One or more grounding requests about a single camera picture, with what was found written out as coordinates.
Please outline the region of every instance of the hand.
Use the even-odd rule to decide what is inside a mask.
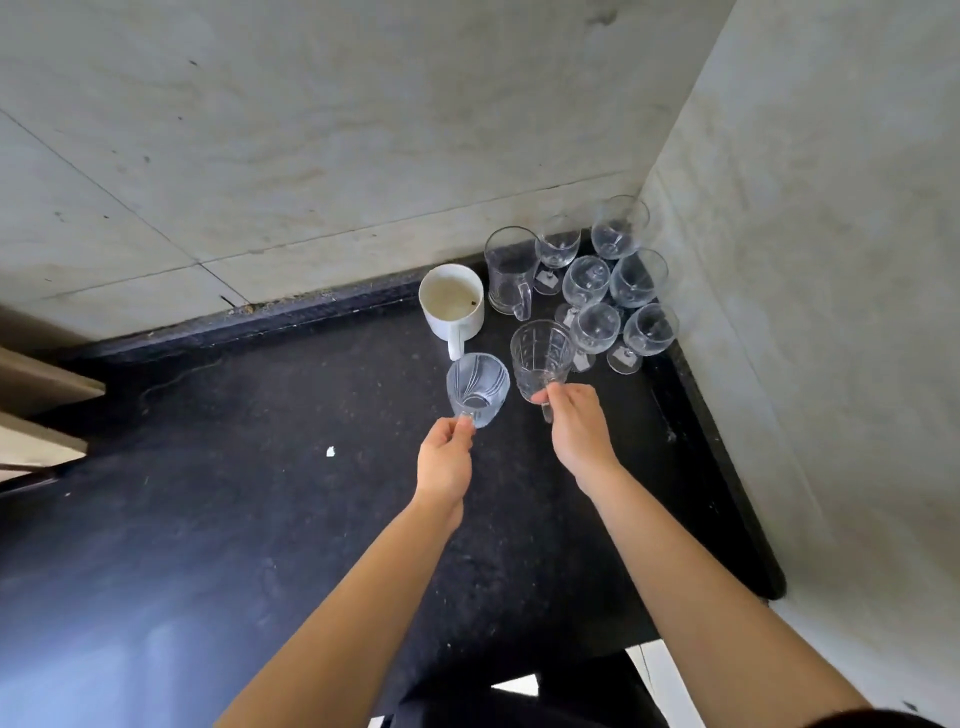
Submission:
[[[531,398],[536,404],[547,400],[553,407],[553,449],[588,493],[593,475],[620,467],[596,390],[588,384],[553,381]]]
[[[464,495],[473,470],[470,448],[476,431],[467,415],[441,417],[420,445],[414,501],[442,509],[451,530],[464,517]]]

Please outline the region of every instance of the white wall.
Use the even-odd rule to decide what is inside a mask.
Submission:
[[[0,305],[109,337],[636,190],[731,6],[8,0]]]
[[[960,725],[960,6],[738,0],[644,195],[776,609]]]

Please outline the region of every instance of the wine glass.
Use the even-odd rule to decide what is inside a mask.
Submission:
[[[618,374],[631,375],[644,356],[666,351],[679,330],[680,321],[670,306],[648,303],[627,319],[623,341],[607,352],[607,363]]]
[[[640,308],[657,296],[666,283],[666,260],[652,248],[640,248],[620,258],[610,276],[610,295],[617,305]]]
[[[566,215],[554,215],[540,229],[537,257],[540,269],[534,276],[534,290],[544,296],[560,293],[560,278],[554,271],[565,268],[580,250],[580,227]]]
[[[576,351],[570,333],[547,319],[528,321],[514,332],[510,355],[514,362],[516,388],[527,401],[551,381],[566,381]],[[549,403],[542,405],[543,418],[553,422]]]
[[[570,339],[577,351],[573,368],[585,372],[593,366],[598,353],[605,352],[620,333],[620,312],[609,303],[592,303],[581,308],[570,325]]]
[[[569,327],[584,306],[598,303],[610,288],[610,268],[596,255],[583,255],[566,269],[562,286],[566,303],[557,307],[554,320]]]
[[[650,209],[632,195],[617,195],[597,208],[590,239],[593,250],[606,260],[618,260],[640,247],[640,236],[650,224]]]

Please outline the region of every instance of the clear glass tumbler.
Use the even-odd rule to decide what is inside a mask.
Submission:
[[[620,258],[610,276],[610,295],[617,305],[640,308],[657,296],[666,283],[669,269],[666,260],[651,248],[640,248]]]
[[[514,361],[516,388],[527,401],[551,381],[566,381],[576,348],[566,327],[555,321],[531,321],[514,332],[510,356]],[[553,410],[543,406],[543,418],[553,422]]]
[[[577,347],[573,368],[585,372],[593,366],[596,355],[603,353],[620,333],[620,312],[609,303],[594,303],[581,308],[570,326],[570,339]]]
[[[537,234],[514,225],[500,228],[487,238],[483,255],[490,273],[490,305],[519,321],[529,319],[538,263]]]
[[[596,255],[578,257],[566,269],[562,286],[566,303],[561,303],[554,321],[569,327],[584,306],[599,302],[610,288],[610,268]]]
[[[537,257],[540,268],[534,277],[534,290],[544,296],[560,293],[560,277],[555,270],[569,265],[580,250],[580,227],[566,215],[554,215],[540,229]]]
[[[632,195],[617,195],[597,208],[590,239],[593,250],[606,260],[619,260],[640,247],[650,224],[650,209]]]
[[[623,327],[623,341],[607,353],[610,368],[631,375],[640,368],[644,356],[666,351],[680,330],[680,320],[663,303],[648,303],[634,312]]]
[[[453,416],[470,415],[478,428],[496,417],[509,390],[507,367],[492,354],[464,354],[446,372],[446,395]]]

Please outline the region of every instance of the ceramic mug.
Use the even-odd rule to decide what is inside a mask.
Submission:
[[[418,298],[430,329],[456,361],[483,326],[483,281],[466,265],[438,265],[423,277]]]

